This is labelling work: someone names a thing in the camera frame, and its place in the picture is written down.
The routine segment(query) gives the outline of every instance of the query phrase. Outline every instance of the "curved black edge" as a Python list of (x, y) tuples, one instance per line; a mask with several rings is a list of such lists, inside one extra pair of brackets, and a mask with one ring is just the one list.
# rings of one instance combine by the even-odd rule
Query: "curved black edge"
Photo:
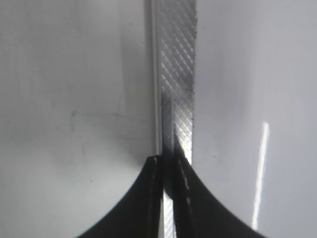
[(228, 211), (200, 181), (186, 158), (174, 158), (177, 238), (264, 238)]
[(160, 156), (149, 157), (119, 203), (79, 238), (157, 238), (162, 169)]

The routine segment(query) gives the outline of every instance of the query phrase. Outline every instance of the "metal strip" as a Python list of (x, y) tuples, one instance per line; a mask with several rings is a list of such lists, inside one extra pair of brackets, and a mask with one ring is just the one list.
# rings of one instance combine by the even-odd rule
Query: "metal strip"
[[(196, 0), (153, 0), (155, 76), (157, 76), (157, 129), (162, 144), (158, 152), (166, 158), (177, 149), (178, 140), (192, 161), (194, 115), (194, 68)], [(163, 196), (164, 237), (175, 238), (173, 203)]]

